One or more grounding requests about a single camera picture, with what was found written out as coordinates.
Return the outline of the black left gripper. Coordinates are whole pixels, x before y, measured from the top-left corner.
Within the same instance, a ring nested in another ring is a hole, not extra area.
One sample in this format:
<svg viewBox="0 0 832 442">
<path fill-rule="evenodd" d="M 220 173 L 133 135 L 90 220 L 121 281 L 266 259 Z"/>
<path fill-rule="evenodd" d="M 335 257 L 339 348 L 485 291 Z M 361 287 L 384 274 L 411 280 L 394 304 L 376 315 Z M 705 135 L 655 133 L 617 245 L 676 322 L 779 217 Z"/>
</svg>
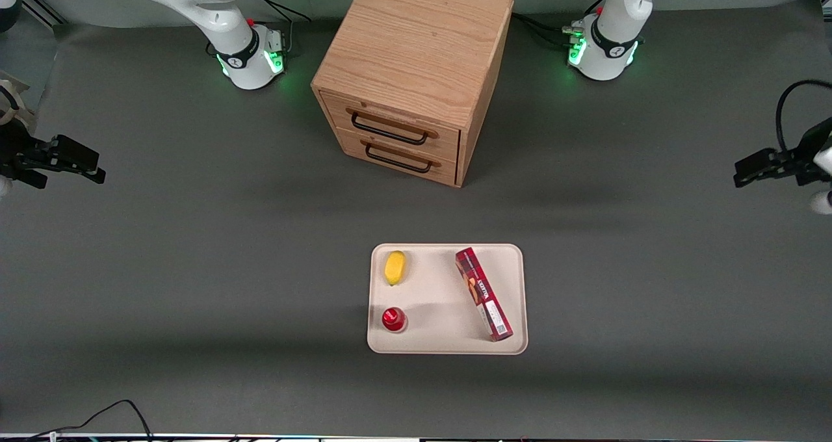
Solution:
<svg viewBox="0 0 832 442">
<path fill-rule="evenodd" d="M 831 120 L 809 128 L 798 145 L 785 152 L 785 171 L 798 185 L 831 181 Z M 745 166 L 736 164 L 734 187 L 746 187 L 754 181 L 774 178 L 778 173 L 778 151 L 764 148 L 745 158 Z"/>
</svg>

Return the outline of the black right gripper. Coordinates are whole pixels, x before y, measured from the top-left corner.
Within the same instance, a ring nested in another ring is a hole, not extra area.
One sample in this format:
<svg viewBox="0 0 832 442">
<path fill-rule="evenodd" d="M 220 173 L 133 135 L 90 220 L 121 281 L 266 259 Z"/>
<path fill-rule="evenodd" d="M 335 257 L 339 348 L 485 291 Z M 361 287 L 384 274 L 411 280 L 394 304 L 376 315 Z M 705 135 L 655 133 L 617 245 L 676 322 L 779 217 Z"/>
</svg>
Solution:
<svg viewBox="0 0 832 442">
<path fill-rule="evenodd" d="M 100 155 L 68 136 L 57 136 L 57 158 L 84 172 L 95 184 L 104 184 L 106 170 L 98 168 Z M 51 154 L 51 143 L 29 134 L 23 126 L 3 125 L 1 129 L 2 176 L 20 181 L 36 189 L 44 189 L 48 177 L 40 170 L 59 172 L 57 159 Z"/>
</svg>

